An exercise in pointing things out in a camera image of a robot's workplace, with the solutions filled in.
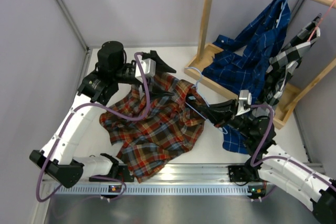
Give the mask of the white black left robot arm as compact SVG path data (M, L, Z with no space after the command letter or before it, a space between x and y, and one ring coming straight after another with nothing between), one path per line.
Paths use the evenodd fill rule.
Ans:
M114 181L119 174L119 162L114 157L102 153L79 158L74 156L75 150L92 120L118 92L119 84L142 87L147 101L170 96L151 84L153 77L162 72L176 73L176 70L156 51L137 52L127 62L121 42L105 42L97 52L94 70L82 80L66 118L49 142L40 150L33 150L29 159L65 188L82 179Z

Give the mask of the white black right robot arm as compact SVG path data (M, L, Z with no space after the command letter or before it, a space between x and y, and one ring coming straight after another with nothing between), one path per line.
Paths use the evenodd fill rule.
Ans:
M296 160L274 141L274 111L242 99L197 108L216 127L230 126L245 136L250 180L262 179L295 197L319 223L335 223L335 179Z

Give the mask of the red brown plaid shirt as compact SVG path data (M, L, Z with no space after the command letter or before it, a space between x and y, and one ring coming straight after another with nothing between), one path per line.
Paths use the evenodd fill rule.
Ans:
M122 142L117 158L127 164L139 183L158 173L170 160L192 150L203 132L205 120L192 110L205 102L193 84L168 73L157 74L153 86L174 93L172 97L151 98L150 109L141 121L128 121L111 112L100 115L111 144Z

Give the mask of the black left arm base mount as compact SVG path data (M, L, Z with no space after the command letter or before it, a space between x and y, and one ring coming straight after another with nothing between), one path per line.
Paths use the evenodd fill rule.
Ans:
M134 182L134 176L130 174L126 164L114 164L107 175L96 175L89 178L90 182L112 182L117 179L122 182Z

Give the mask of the light blue wire hanger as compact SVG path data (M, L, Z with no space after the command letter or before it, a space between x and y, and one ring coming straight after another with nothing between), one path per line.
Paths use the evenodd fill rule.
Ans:
M202 72L199 71L197 68L195 67L185 67L184 68L185 70L195 70L197 73L199 73L200 77L198 80L196 80L196 83L193 85L193 87L195 88L196 92L198 93L198 95L203 99L203 101L205 102L205 104L209 107L209 103L207 102L207 100L204 98L204 96L198 92L198 84L202 81L202 78L203 78L203 75L202 75ZM211 123L203 114L201 114L200 112L198 112L195 108L193 108L190 104L187 103L187 105L192 109L194 110L198 115L200 115L206 122L209 122ZM220 132L222 132L224 135L228 134L228 131L222 127L221 129L220 128L217 128Z

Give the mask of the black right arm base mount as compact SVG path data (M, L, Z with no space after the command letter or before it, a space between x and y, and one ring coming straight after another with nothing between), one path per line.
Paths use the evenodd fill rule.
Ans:
M230 182L250 183L261 182L257 169L248 165L230 165L228 166Z

